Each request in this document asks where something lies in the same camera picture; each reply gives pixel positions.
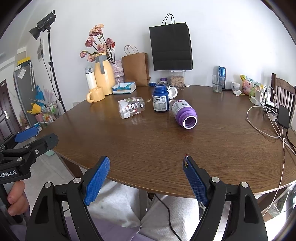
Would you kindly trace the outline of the left hand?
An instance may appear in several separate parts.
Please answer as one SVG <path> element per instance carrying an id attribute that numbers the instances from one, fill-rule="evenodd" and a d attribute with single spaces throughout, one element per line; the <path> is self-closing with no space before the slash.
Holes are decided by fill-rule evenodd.
<path id="1" fill-rule="evenodd" d="M 16 216 L 26 213 L 29 210 L 29 202 L 25 195 L 25 183 L 17 181 L 13 184 L 9 194 L 8 202 L 10 207 L 8 213 L 10 216 Z"/>

